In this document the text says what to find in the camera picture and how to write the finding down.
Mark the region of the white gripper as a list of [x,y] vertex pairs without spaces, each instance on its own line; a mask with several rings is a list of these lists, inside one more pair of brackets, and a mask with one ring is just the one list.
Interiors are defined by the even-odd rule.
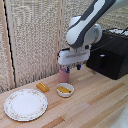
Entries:
[[[70,50],[61,50],[58,53],[58,63],[60,65],[70,65],[74,63],[84,62],[89,59],[90,50],[86,49],[81,52],[71,52]],[[81,70],[81,64],[77,64],[77,70]],[[66,73],[70,73],[70,68],[66,67]]]

